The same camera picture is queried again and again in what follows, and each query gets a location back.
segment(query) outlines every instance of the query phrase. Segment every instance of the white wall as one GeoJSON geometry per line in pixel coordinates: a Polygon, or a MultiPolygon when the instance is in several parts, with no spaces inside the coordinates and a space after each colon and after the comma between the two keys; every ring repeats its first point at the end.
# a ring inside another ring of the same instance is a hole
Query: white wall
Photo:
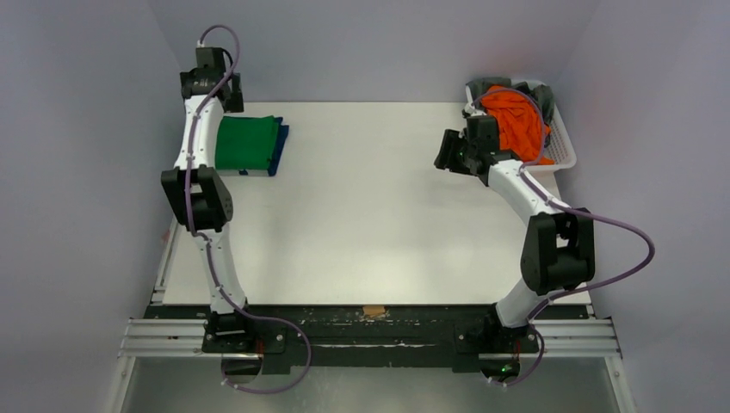
{"type": "MultiPolygon", "coordinates": [[[[556,84],[578,165],[562,194],[637,224],[655,262],[593,294],[641,411],[727,411],[730,3],[601,2],[556,84]]],[[[646,247],[597,226],[597,279],[646,247]]]]}
{"type": "Polygon", "coordinates": [[[179,66],[143,0],[0,9],[0,411],[96,413],[170,223],[179,66]]]}
{"type": "MultiPolygon", "coordinates": [[[[241,38],[244,98],[461,102],[485,74],[557,79],[598,0],[150,0],[183,68],[213,22],[241,38]]],[[[224,34],[212,43],[232,44],[224,34]]]]}

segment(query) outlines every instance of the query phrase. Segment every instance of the black mounting base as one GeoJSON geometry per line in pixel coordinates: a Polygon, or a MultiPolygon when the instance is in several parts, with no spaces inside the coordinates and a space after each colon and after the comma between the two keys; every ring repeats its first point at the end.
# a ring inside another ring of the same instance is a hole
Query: black mounting base
{"type": "MultiPolygon", "coordinates": [[[[509,359],[480,360],[480,354],[511,354],[516,342],[523,354],[538,350],[536,342],[524,336],[508,337],[505,331],[488,336],[487,319],[493,311],[494,305],[249,305],[251,314],[298,324],[313,345],[313,366],[445,367],[455,373],[489,371],[492,376],[504,373],[501,368],[507,364],[508,369],[519,367],[509,359]]],[[[210,317],[204,306],[150,305],[145,314],[163,319],[210,317]]],[[[538,318],[587,319],[588,314],[584,305],[551,305],[538,318]]],[[[306,360],[305,344],[293,330],[272,322],[247,325],[243,333],[206,339],[203,351],[265,354],[263,374],[289,373],[291,366],[306,360]]],[[[206,334],[212,335],[210,321],[207,328],[206,334]]]]}

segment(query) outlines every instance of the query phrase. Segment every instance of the white table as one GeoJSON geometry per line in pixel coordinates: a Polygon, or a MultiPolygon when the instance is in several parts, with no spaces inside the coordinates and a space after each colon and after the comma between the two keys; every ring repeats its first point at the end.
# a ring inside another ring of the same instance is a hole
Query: white table
{"type": "MultiPolygon", "coordinates": [[[[479,179],[433,166],[458,103],[247,103],[291,126],[275,177],[226,176],[251,304],[489,304],[519,280],[525,227],[479,179]]],[[[552,174],[538,176],[553,194],[552,174]]],[[[165,305],[209,304],[178,231],[165,305]]],[[[587,293],[564,303],[588,304],[587,293]]]]}

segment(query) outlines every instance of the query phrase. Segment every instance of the metal frame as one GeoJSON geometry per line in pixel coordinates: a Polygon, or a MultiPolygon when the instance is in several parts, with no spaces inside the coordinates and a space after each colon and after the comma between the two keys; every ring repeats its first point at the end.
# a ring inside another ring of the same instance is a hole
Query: metal frame
{"type": "MultiPolygon", "coordinates": [[[[204,320],[129,320],[119,357],[222,357],[202,353],[204,320]]],[[[545,337],[545,357],[617,357],[616,333],[610,320],[535,320],[545,337]]],[[[536,357],[525,353],[523,357],[536,357]]],[[[225,354],[226,358],[251,359],[259,354],[225,354]]],[[[480,359],[509,359],[512,354],[480,354],[480,359]]]]}
{"type": "MultiPolygon", "coordinates": [[[[173,219],[170,235],[158,267],[150,306],[163,305],[170,275],[170,257],[180,225],[173,219]]],[[[635,413],[636,407],[623,370],[621,349],[611,320],[595,319],[591,305],[586,306],[586,320],[535,320],[535,327],[545,338],[545,357],[603,358],[606,363],[616,405],[621,413],[635,413]]],[[[223,358],[223,354],[202,353],[204,319],[130,319],[122,339],[117,367],[105,405],[106,413],[121,413],[126,400],[136,360],[142,358],[223,358]]],[[[480,354],[480,359],[510,358],[512,354],[480,354]]],[[[534,358],[535,353],[521,354],[534,358]]],[[[250,360],[259,354],[225,354],[227,359],[250,360]]]]}

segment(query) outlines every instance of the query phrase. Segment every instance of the white laundry basket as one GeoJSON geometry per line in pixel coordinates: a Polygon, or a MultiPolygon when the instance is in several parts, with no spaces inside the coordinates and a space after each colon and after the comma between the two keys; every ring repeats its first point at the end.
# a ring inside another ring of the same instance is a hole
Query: white laundry basket
{"type": "MultiPolygon", "coordinates": [[[[512,79],[512,83],[525,82],[519,79],[512,79]]],[[[535,86],[544,84],[536,80],[526,81],[527,85],[532,89],[535,86]]],[[[465,110],[471,114],[485,114],[481,110],[474,110],[472,107],[473,96],[471,90],[467,86],[467,106],[465,110]]],[[[566,170],[575,166],[577,160],[575,150],[572,148],[566,125],[563,118],[560,117],[560,111],[555,106],[553,120],[550,122],[550,145],[545,148],[545,157],[549,157],[555,161],[553,165],[534,165],[527,168],[530,172],[555,172],[556,170],[566,170]]]]}

